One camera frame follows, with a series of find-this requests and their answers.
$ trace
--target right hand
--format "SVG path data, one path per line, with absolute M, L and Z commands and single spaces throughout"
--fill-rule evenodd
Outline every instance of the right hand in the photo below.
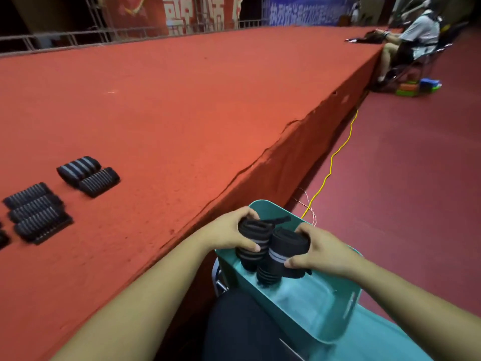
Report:
M 288 259 L 287 268 L 311 268 L 331 275 L 351 278 L 363 257 L 326 230 L 301 223 L 296 229 L 311 239 L 309 251 Z

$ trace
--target person's leg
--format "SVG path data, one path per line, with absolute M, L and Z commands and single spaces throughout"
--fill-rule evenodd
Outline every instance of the person's leg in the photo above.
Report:
M 386 75 L 389 71 L 389 67 L 391 66 L 391 60 L 396 55 L 399 46 L 393 43 L 386 43 L 382 48 L 381 54 L 381 73 L 378 77 L 378 81 L 382 82 L 386 78 Z
M 282 331 L 248 294 L 229 290 L 209 316 L 203 361 L 288 360 Z

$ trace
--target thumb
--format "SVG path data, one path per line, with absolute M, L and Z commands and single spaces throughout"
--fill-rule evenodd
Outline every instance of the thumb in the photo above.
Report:
M 284 266 L 287 268 L 309 268 L 308 262 L 307 254 L 297 255 L 284 262 Z
M 250 239 L 247 239 L 241 234 L 239 234 L 239 237 L 240 238 L 238 239 L 237 247 L 241 247 L 251 252 L 259 252 L 261 250 L 261 247 L 256 242 L 253 242 Z

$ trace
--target yellow cable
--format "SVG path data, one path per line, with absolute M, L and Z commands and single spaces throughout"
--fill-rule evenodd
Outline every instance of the yellow cable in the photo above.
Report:
M 357 114 L 358 114 L 359 110 L 356 111 L 356 115 L 354 117 L 354 119 L 351 121 L 351 129 L 349 130 L 349 136 L 347 137 L 347 140 L 344 142 L 343 145 L 341 145 L 339 147 L 339 149 L 331 156 L 331 164 L 330 164 L 330 167 L 329 167 L 329 174 L 324 178 L 324 182 L 322 183 L 322 186 L 321 188 L 319 189 L 318 192 L 316 192 L 316 195 L 314 195 L 312 197 L 312 199 L 310 200 L 309 202 L 309 205 L 307 206 L 307 209 L 305 210 L 304 214 L 302 214 L 302 217 L 301 218 L 304 218 L 304 216 L 307 214 L 307 212 L 309 211 L 310 207 L 311 207 L 311 204 L 312 202 L 314 201 L 314 199 L 316 199 L 316 196 L 321 192 L 322 188 L 324 187 L 324 185 L 326 184 L 326 180 L 328 179 L 328 177 L 332 174 L 332 159 L 334 158 L 335 155 L 337 155 L 339 153 L 339 151 L 347 144 L 347 142 L 349 142 L 349 139 L 351 139 L 351 134 L 352 134 L 352 125 L 354 123 L 354 121 L 357 119 Z

